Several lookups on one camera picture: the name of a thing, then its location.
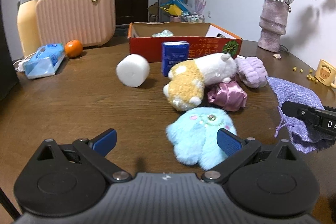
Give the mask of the purple textured vase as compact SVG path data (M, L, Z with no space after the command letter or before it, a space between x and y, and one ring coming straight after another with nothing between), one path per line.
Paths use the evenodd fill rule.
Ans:
M261 28L258 46L266 51L277 53L280 40L286 34L289 6L275 0L264 0L260 15Z

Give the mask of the fallen pink petal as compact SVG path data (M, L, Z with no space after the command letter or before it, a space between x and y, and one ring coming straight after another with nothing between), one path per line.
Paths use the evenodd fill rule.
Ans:
M274 54L273 57L274 57L275 59L282 59L282 57L281 57L280 54Z

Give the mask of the yellow bear mug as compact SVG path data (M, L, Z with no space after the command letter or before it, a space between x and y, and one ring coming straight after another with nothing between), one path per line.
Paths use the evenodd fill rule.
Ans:
M335 75L335 66L321 59L315 72L315 78L323 85L335 89Z

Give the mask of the lilac fluffy headband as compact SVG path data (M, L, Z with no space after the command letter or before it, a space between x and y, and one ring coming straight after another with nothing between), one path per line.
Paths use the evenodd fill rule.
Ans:
M235 59L240 80L249 88L258 89L267 85L267 70L258 57Z

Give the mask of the iridescent white plastic bag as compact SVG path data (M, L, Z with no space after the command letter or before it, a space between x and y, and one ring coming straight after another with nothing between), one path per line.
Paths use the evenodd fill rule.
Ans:
M169 30L163 30L162 32L152 34L154 38L161 38L161 37L172 37L174 34Z

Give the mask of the yellow thermos bottle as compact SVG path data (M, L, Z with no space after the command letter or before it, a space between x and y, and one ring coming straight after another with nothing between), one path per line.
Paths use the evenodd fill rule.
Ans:
M23 56L36 52L41 46L37 22L38 0L18 0L17 28Z

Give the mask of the purple woven drawstring pouch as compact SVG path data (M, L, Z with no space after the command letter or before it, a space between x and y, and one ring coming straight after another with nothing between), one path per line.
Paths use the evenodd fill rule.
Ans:
M286 127L295 148L302 153L321 151L335 145L335 108L323 106L314 91L301 85L268 77L276 94L280 124L275 137Z

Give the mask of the white foam cylinder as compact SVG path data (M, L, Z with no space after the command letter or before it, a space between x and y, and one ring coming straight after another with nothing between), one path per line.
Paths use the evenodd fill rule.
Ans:
M137 54L128 55L116 66L116 74L120 82L131 88L141 86L149 72L150 66L147 59Z

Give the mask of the black monitor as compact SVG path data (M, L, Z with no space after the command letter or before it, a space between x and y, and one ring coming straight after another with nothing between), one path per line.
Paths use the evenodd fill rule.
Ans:
M0 100L2 101L19 82L14 69L3 26L2 9L0 9Z

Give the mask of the yellow and blue bags pile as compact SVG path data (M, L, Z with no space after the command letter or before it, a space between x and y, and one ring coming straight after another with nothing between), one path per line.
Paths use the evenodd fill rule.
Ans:
M169 0L168 2L161 4L159 8L168 13L169 16L181 17L182 15L191 13L190 8L184 0Z

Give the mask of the orange tangerine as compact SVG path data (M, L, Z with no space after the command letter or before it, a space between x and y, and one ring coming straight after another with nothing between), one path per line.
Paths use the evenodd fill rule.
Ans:
M71 40L65 45L64 51L69 58L76 58L81 55L83 45L79 40Z

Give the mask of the light blue fluffy plush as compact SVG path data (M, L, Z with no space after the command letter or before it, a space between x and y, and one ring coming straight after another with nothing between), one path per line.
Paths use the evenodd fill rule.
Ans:
M168 125L166 135L174 147L177 161L209 170L228 158L217 143L221 128L236 134L234 123L224 110L196 107Z

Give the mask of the pink ribbed suitcase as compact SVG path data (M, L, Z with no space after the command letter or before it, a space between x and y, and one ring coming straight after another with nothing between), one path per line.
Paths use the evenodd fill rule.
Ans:
M42 45L79 40L83 47L107 43L116 30L115 0L38 0Z

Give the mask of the pink satin scrunchie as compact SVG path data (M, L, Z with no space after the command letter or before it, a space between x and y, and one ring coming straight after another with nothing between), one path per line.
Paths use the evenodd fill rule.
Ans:
M209 103L231 112L245 108L247 102L247 93L236 81L214 85L207 93L207 97Z

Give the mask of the yellow and white plush toy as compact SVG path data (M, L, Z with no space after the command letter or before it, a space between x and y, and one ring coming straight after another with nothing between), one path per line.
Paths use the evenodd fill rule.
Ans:
M228 53L213 53L197 59L175 64L163 87L167 101L177 111L198 107L203 100L205 87L229 83L236 75L237 65Z

